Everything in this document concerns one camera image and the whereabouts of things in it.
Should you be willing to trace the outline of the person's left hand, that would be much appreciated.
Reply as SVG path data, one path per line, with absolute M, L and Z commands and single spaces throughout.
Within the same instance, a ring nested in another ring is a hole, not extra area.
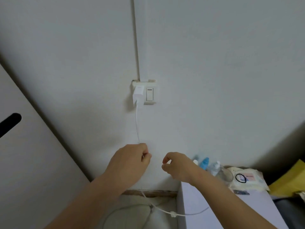
M 149 153 L 146 143 L 125 145 L 113 155 L 103 175 L 112 181 L 117 190 L 124 192 L 136 184 L 147 170 L 148 166 L 142 163 L 145 153 Z

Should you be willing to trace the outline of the person's right hand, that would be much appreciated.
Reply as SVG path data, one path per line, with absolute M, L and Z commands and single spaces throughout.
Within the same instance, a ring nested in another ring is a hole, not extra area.
M 181 182 L 194 184 L 200 168 L 185 154 L 169 152 L 163 159 L 163 164 L 172 165 L 172 178 Z

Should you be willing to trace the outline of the person's right forearm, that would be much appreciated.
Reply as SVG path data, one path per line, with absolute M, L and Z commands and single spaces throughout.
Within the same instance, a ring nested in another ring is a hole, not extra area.
M 189 184 L 202 194 L 224 229 L 277 229 L 219 179 L 193 163 Z

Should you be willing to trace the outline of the person's left forearm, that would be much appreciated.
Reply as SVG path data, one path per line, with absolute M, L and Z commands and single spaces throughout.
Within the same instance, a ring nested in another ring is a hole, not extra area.
M 44 229 L 94 228 L 110 205 L 134 182 L 126 173 L 104 173 L 91 182 Z

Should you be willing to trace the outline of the brown wooden baseboard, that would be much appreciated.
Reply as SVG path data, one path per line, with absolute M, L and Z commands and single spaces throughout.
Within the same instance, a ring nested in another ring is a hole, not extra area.
M 166 197 L 176 198 L 178 191 L 163 191 L 163 190 L 126 190 L 122 195 L 131 196 L 146 196 L 148 198 Z

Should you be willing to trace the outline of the clear bottle with white cap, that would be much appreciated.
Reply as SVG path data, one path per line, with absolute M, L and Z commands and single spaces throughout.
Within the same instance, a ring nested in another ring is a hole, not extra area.
M 220 170 L 221 167 L 219 161 L 216 161 L 207 167 L 207 171 L 214 177 L 219 173 Z

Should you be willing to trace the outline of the white charger adapter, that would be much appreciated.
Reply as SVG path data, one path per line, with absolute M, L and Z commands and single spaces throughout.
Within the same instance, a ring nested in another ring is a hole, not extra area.
M 132 95 L 133 104 L 137 107 L 142 107 L 144 105 L 144 86 L 136 85 Z

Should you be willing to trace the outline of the white wet wipes pack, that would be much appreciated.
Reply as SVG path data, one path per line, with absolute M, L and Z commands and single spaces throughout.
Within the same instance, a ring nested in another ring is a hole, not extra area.
M 256 169 L 242 169 L 237 167 L 228 168 L 234 175 L 229 188 L 244 191 L 270 191 L 264 180 L 263 174 Z

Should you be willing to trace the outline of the white cabinet with black slot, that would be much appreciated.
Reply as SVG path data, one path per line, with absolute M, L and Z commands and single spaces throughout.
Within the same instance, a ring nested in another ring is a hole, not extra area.
M 0 229 L 43 229 L 89 180 L 0 65 Z

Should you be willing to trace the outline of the yellow bag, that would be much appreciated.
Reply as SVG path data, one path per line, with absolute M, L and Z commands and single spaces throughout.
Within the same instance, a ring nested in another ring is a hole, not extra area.
M 297 192 L 305 192 L 305 162 L 298 160 L 277 181 L 269 185 L 269 194 L 276 197 L 291 197 Z

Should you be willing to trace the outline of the dark grey cushion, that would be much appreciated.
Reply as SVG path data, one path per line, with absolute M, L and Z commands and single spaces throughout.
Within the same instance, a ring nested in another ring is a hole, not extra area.
M 299 197 L 273 199 L 289 229 L 305 229 L 305 201 Z

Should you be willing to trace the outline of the white wall socket switch plate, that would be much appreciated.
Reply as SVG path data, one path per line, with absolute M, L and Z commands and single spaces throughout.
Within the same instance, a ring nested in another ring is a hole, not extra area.
M 133 91 L 136 85 L 144 86 L 144 105 L 152 105 L 157 102 L 158 85 L 156 80 L 148 80 L 147 82 L 133 80 Z

